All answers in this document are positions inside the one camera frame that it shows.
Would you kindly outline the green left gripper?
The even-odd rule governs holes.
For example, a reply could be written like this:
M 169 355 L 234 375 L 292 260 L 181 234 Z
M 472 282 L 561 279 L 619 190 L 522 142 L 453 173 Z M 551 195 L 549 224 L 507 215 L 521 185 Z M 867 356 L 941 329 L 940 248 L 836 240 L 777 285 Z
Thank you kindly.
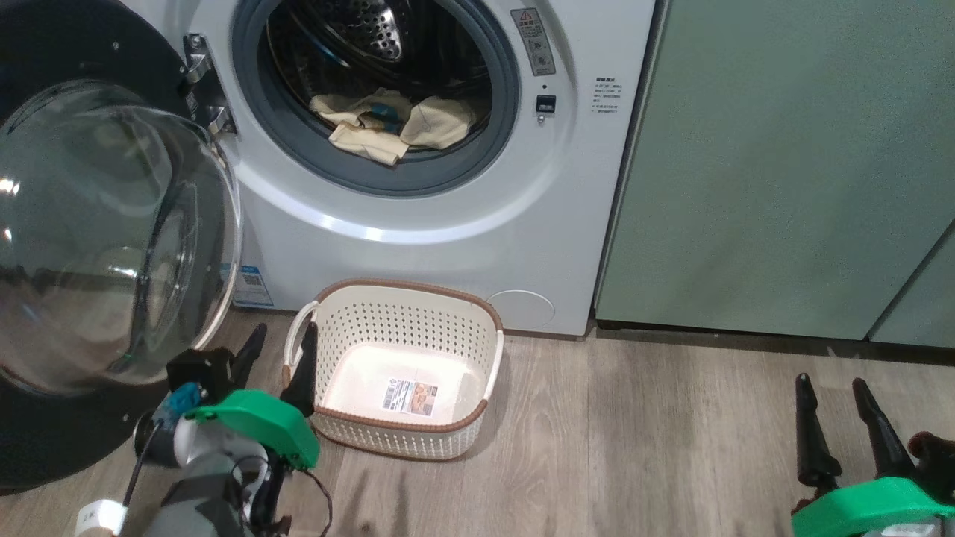
M 265 346 L 266 323 L 259 323 L 236 356 L 228 358 L 228 379 L 232 391 L 215 404 L 198 406 L 184 417 L 204 424 L 218 421 L 225 427 L 259 442 L 296 470 L 317 466 L 321 452 L 308 418 L 315 410 L 316 351 L 318 329 L 307 324 L 301 340 L 301 358 L 282 401 L 260 390 L 245 389 L 255 361 Z

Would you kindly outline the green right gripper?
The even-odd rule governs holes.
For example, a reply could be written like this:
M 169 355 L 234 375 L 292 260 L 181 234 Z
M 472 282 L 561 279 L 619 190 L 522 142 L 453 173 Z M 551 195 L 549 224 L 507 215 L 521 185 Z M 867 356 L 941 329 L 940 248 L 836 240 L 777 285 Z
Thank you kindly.
M 826 493 L 792 514 L 795 537 L 854 537 L 894 524 L 927 518 L 955 518 L 955 504 L 940 503 L 914 480 L 907 449 L 890 420 L 881 411 L 868 384 L 855 378 L 852 389 L 857 415 L 868 430 L 876 480 L 840 487 L 842 466 L 831 455 L 816 415 L 818 398 L 810 377 L 795 378 L 797 478 L 803 486 Z

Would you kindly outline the black glass washing machine door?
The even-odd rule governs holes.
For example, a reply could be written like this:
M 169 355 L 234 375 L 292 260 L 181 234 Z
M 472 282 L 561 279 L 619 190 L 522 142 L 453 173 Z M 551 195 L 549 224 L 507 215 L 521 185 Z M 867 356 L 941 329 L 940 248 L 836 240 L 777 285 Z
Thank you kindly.
M 122 0 L 0 0 L 0 495 L 95 465 L 228 310 L 238 183 Z

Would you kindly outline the cream printed garment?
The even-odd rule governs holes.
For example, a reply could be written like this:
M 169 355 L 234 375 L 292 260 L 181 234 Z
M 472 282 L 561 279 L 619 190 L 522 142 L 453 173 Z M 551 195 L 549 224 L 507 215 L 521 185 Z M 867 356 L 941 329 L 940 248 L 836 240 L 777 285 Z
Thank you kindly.
M 409 149 L 400 134 L 412 102 L 395 89 L 380 88 L 362 98 L 315 95 L 308 109 L 334 127 L 330 142 L 339 150 L 395 166 Z
M 399 139 L 408 146 L 444 150 L 465 139 L 477 121 L 467 102 L 430 96 L 410 108 Z

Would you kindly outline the white and blue label sticker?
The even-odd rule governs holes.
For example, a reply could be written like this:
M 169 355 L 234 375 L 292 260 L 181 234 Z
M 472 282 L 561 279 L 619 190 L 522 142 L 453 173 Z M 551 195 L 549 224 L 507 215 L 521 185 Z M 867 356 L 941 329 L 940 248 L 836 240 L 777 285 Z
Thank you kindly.
M 265 279 L 256 266 L 240 266 L 237 272 L 233 302 L 245 308 L 273 308 L 274 302 Z

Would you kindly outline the printed product label sticker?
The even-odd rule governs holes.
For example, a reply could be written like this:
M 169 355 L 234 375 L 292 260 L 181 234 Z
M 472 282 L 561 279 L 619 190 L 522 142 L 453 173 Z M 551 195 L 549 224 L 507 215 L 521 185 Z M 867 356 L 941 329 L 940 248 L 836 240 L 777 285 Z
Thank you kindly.
M 391 412 L 432 417 L 439 387 L 425 382 L 391 378 L 381 408 Z

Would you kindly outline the cream perforated laundry basket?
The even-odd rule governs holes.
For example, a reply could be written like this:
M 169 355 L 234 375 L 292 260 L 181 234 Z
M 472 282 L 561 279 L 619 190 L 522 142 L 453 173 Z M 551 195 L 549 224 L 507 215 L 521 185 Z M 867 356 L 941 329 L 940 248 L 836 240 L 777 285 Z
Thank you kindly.
M 311 421 L 322 436 L 419 461 L 460 458 L 477 441 L 504 357 L 504 324 L 487 301 L 415 282 L 337 282 L 291 323 L 284 386 L 310 322 L 318 329 Z M 391 378 L 439 387 L 432 417 L 383 410 Z

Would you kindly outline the white front-load washing machine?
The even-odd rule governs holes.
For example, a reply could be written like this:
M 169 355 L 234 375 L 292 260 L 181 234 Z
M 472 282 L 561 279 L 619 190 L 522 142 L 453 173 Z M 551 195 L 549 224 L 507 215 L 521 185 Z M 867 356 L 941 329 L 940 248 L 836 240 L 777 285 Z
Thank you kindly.
M 487 298 L 524 289 L 554 318 L 534 332 L 586 332 L 656 0 L 437 0 L 489 67 L 486 129 L 453 151 L 382 166 L 339 150 L 289 94 L 263 32 L 282 0 L 122 0 L 171 44 L 211 44 L 237 132 L 243 259 L 273 308 L 297 310 L 351 278 L 406 280 Z M 535 76 L 510 11 L 535 7 L 556 74 Z M 591 112 L 595 78 L 623 87 Z M 555 95 L 538 125 L 537 95 Z

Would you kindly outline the round white access panel cover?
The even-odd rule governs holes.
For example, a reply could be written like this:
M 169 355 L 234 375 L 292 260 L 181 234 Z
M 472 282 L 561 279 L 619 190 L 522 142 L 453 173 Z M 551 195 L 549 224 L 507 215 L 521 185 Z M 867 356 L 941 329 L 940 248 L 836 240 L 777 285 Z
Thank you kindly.
M 509 330 L 533 332 L 554 318 L 554 305 L 545 296 L 531 290 L 501 290 L 488 297 L 487 302 Z

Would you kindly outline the metal washing machine door hinge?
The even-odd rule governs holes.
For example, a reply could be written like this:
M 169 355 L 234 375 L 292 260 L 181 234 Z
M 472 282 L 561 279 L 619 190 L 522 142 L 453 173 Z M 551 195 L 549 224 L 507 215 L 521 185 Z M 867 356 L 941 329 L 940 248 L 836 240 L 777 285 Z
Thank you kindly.
M 187 65 L 179 90 L 191 118 L 212 136 L 235 135 L 234 115 L 206 37 L 187 34 L 182 45 Z

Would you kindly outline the stainless steel washing machine drum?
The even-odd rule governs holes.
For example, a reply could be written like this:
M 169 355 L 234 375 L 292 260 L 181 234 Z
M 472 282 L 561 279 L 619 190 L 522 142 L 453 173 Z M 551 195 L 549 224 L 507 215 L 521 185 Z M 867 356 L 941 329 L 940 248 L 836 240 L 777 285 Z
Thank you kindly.
M 380 88 L 412 106 L 430 96 L 464 101 L 477 122 L 453 151 L 484 131 L 492 108 L 487 60 L 464 24 L 437 0 L 282 0 L 263 37 L 289 94 L 308 109 L 315 95 L 362 98 Z

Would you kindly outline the grey warning label sticker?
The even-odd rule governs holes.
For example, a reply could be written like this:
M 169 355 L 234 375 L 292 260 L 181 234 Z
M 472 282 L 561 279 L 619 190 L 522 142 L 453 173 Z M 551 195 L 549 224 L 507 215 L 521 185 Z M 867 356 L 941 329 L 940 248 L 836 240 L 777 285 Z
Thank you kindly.
M 521 35 L 531 70 L 535 76 L 556 74 L 556 65 L 545 24 L 535 7 L 510 11 L 511 18 Z

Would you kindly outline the dark cabinet plinth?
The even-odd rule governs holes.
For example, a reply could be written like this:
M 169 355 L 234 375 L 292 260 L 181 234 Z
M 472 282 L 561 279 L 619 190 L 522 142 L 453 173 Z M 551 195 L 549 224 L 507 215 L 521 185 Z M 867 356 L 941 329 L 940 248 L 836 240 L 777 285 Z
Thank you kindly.
M 798 356 L 859 358 L 870 361 L 939 365 L 955 369 L 955 349 L 847 339 L 818 339 L 791 334 L 726 332 L 699 327 L 645 325 L 621 321 L 591 322 L 598 339 L 618 339 Z

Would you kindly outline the green cabinet panel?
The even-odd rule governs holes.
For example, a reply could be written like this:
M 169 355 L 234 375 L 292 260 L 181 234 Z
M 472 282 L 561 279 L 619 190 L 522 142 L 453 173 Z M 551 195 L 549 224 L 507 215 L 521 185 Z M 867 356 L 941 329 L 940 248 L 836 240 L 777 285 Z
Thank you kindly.
M 955 0 L 662 0 L 595 316 L 861 340 L 955 220 Z

